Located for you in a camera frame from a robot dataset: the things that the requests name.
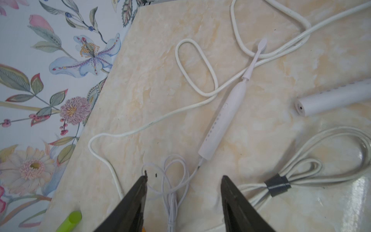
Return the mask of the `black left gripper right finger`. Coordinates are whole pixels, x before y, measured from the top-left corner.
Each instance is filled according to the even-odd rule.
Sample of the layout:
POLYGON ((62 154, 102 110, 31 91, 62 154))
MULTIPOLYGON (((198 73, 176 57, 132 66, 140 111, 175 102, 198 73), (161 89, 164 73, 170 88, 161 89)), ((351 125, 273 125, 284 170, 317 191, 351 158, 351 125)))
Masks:
POLYGON ((221 180, 221 196, 227 232, 273 232, 228 176, 221 180))

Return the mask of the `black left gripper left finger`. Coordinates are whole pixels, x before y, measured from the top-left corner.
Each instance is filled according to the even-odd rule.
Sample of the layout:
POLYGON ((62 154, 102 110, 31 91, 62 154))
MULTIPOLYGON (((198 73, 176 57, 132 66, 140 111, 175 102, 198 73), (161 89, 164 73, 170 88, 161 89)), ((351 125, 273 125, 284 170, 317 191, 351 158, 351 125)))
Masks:
POLYGON ((96 232, 141 232, 147 196, 147 174, 141 176, 96 232))

